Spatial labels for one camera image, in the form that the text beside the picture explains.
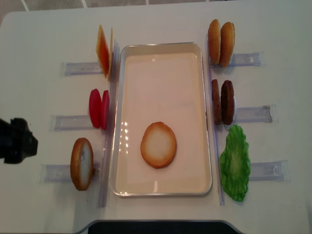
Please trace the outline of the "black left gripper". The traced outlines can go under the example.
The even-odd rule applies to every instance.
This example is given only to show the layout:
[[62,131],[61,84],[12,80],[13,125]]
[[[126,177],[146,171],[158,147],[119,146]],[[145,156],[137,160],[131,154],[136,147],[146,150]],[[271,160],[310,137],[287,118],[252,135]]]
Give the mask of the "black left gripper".
[[35,156],[38,140],[29,130],[23,118],[14,118],[10,122],[0,120],[0,157],[6,164],[19,164],[27,157]]

